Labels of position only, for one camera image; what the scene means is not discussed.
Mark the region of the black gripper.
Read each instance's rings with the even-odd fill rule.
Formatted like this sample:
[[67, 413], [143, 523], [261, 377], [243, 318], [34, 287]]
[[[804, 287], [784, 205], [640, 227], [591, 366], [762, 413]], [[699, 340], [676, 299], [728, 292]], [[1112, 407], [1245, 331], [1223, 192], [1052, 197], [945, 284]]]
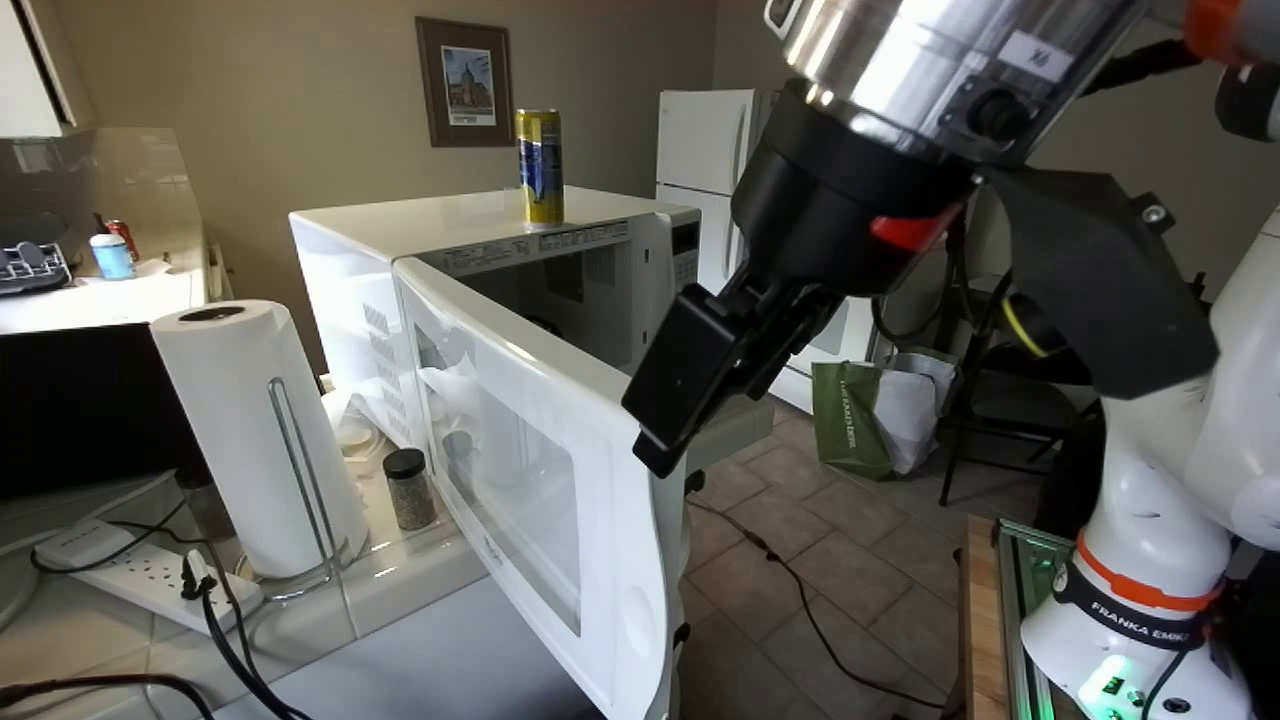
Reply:
[[849, 297], [881, 297], [942, 240], [972, 167], [844, 127], [788, 79], [732, 192], [750, 246], [728, 297], [688, 284], [669, 303], [624, 407], [636, 459], [669, 478], [732, 399], [762, 399]]

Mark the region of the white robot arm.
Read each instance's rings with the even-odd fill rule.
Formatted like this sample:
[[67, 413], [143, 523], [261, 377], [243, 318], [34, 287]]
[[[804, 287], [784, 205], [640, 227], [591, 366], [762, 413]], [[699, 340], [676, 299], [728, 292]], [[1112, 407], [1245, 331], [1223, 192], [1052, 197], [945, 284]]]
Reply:
[[1012, 284], [1110, 421], [1099, 501], [1020, 649], [1089, 720], [1262, 720], [1213, 604], [1235, 545], [1280, 548], [1280, 249], [1262, 238], [1200, 303], [1116, 181], [1031, 162], [1143, 18], [1235, 83], [1276, 72], [1276, 0], [764, 0], [794, 79], [732, 197], [750, 256], [671, 299], [624, 407], [669, 471], [994, 188]]

